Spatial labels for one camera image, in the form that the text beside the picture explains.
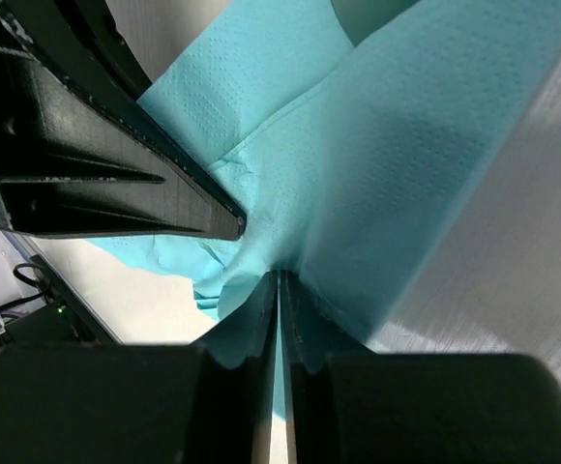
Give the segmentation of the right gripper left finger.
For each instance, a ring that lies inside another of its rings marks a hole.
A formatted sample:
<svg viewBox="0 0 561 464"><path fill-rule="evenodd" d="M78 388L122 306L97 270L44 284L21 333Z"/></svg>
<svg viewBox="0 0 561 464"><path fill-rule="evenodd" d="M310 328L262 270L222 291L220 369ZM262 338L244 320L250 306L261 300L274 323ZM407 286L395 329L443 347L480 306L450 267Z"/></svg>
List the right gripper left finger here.
<svg viewBox="0 0 561 464"><path fill-rule="evenodd" d="M0 463L265 463L277 277L187 345L0 349Z"/></svg>

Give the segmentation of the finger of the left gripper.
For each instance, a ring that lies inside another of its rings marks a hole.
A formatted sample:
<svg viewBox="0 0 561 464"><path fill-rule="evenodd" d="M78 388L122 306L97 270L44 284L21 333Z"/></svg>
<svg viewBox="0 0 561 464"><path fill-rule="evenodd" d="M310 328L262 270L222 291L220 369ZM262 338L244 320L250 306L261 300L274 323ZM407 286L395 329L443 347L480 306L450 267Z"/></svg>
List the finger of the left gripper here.
<svg viewBox="0 0 561 464"><path fill-rule="evenodd" d="M0 47L34 57L88 94L111 84L135 101L151 86L104 1L0 1Z"/></svg>
<svg viewBox="0 0 561 464"><path fill-rule="evenodd" d="M32 57L0 48L0 230L234 241L246 216L177 146L154 147Z"/></svg>

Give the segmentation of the blue paper napkin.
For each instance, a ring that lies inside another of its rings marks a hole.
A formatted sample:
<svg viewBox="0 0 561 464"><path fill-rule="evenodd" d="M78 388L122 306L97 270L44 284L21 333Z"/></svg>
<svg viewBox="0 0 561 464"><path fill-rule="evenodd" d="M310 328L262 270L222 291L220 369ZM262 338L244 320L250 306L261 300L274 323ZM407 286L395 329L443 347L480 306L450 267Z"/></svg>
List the blue paper napkin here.
<svg viewBox="0 0 561 464"><path fill-rule="evenodd" d="M233 1L140 106L238 202L236 241L104 238L230 314L296 274L378 352L523 352L561 382L561 1L420 1L360 41L330 1Z"/></svg>

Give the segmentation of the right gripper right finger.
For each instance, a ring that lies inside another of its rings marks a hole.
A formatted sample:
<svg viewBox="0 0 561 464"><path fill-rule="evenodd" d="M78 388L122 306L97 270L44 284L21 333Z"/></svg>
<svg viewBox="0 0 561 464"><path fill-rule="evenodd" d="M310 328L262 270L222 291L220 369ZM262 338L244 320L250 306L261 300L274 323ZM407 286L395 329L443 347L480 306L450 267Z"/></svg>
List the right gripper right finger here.
<svg viewBox="0 0 561 464"><path fill-rule="evenodd" d="M293 463L561 463L561 388L519 354L377 354L279 278Z"/></svg>

